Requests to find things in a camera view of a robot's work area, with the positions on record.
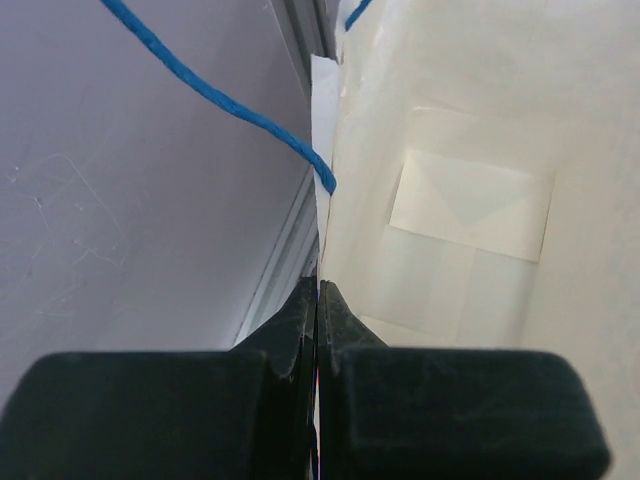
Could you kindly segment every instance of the scratched surface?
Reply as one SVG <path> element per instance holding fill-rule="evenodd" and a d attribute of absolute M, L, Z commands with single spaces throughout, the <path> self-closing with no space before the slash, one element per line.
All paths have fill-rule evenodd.
<path fill-rule="evenodd" d="M 129 4 L 206 79 L 308 137 L 268 2 Z M 99 2 L 2 10 L 0 404 L 48 352 L 227 347 L 304 163 L 189 91 Z"/>

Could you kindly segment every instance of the blue string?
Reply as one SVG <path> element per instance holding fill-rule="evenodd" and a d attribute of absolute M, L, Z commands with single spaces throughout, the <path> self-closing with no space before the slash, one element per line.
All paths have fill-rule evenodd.
<path fill-rule="evenodd" d="M 228 97 L 220 90 L 216 90 L 198 75 L 196 75 L 189 67 L 183 64 L 176 56 L 160 41 L 160 39 L 142 23 L 142 21 L 122 3 L 120 0 L 102 0 L 102 3 L 120 20 L 138 40 L 140 40 L 158 60 L 171 70 L 176 77 L 189 85 L 192 89 L 202 95 L 204 98 L 220 107 L 225 112 L 230 113 L 234 117 L 240 118 L 257 127 L 260 127 L 278 140 L 289 145 L 293 150 L 302 155 L 318 172 L 322 185 L 330 193 L 336 189 L 336 178 L 331 173 L 327 164 L 322 160 L 320 155 L 302 140 L 296 138 L 287 130 L 269 120 L 264 115 L 250 110 L 244 105 L 236 102 Z"/>
<path fill-rule="evenodd" d="M 364 13 L 364 11 L 367 9 L 370 3 L 371 3 L 371 0 L 362 0 L 362 2 L 360 2 L 360 5 L 358 5 L 358 8 L 356 8 L 353 11 L 353 13 L 349 15 L 349 18 L 347 18 L 347 23 L 345 25 L 347 27 L 347 32 L 351 30 L 351 27 L 353 27 L 353 24 L 358 21 L 358 19 L 360 18 L 360 15 Z"/>

